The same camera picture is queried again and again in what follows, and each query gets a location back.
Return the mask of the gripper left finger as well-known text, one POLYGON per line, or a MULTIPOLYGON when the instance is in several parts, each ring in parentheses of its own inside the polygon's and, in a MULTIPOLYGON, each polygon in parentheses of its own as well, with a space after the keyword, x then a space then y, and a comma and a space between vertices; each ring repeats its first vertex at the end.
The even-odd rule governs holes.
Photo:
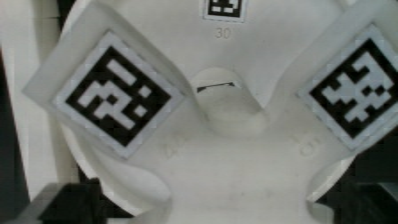
POLYGON ((117 213, 97 178, 49 183, 24 208, 15 224, 110 224, 117 213))

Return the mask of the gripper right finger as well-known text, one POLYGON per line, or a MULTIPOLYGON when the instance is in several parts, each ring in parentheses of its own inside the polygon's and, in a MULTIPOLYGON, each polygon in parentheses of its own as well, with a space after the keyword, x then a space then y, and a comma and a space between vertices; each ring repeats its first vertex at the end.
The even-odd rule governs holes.
POLYGON ((317 203, 332 209, 332 224, 398 224, 398 200, 378 184, 335 184, 317 203))

